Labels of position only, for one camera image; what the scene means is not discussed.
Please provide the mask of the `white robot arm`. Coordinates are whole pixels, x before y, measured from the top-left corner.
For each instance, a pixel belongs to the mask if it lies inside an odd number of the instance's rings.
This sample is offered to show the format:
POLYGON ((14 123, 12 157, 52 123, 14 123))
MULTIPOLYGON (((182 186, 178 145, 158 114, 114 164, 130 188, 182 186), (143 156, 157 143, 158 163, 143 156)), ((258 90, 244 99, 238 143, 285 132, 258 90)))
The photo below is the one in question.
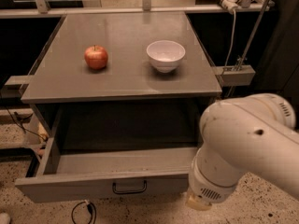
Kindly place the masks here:
POLYGON ((223 203, 253 173, 299 199, 299 133, 290 103, 272 93, 220 100, 199 121, 203 145, 189 171, 186 205, 223 203))

